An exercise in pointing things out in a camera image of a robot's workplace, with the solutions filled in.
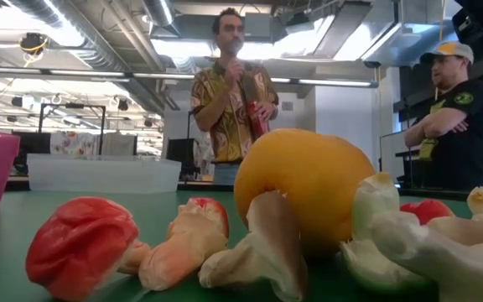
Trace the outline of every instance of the man with cap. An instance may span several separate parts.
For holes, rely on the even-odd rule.
[[[420,145],[424,187],[472,190],[483,185],[483,82],[469,79],[473,51],[446,42],[420,61],[431,64],[439,94],[405,132],[405,144]]]

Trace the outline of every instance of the metal frame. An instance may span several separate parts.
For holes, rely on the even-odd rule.
[[[40,117],[39,117],[39,133],[42,133],[42,126],[44,124],[44,118],[48,115],[44,116],[44,108],[50,106],[54,109],[59,107],[64,107],[66,109],[85,109],[85,108],[100,108],[101,109],[101,126],[100,126],[100,147],[98,148],[98,153],[101,155],[101,146],[104,142],[104,127],[106,125],[106,107],[101,105],[85,105],[85,104],[75,104],[75,103],[67,103],[67,104],[40,104]]]

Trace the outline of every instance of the person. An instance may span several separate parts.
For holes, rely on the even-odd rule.
[[[472,49],[458,42],[442,43],[422,55],[432,65],[439,96],[405,132],[408,147],[420,144],[423,186],[472,190],[483,185],[483,82],[471,80]]]
[[[263,66],[237,59],[243,46],[242,17],[234,8],[212,25],[221,57],[195,75],[191,106],[199,129],[210,132],[214,151],[214,183],[233,185],[240,162],[257,139],[247,114],[249,102],[265,124],[277,116],[278,95]]]

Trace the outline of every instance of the table surface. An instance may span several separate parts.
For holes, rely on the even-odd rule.
[[[231,237],[235,246],[247,233],[236,214],[231,192],[178,191],[156,195],[113,195],[70,192],[12,192],[0,203],[0,301],[51,301],[40,286],[31,284],[24,264],[29,244],[38,228],[62,203],[83,195],[98,195],[125,206],[140,226],[140,239],[157,245],[165,238],[167,225],[177,214],[178,205],[190,197],[211,197],[219,200],[229,213]],[[420,200],[402,197],[402,203]],[[464,202],[444,200],[457,216],[470,217]],[[348,274],[341,261],[331,259],[309,263],[309,294],[307,301],[437,301],[436,289],[410,295],[380,296],[360,288]],[[203,289],[196,273],[175,288],[144,294],[137,277],[117,273],[104,288],[97,290],[88,301],[146,302],[146,301],[278,301],[268,282],[239,289]]]

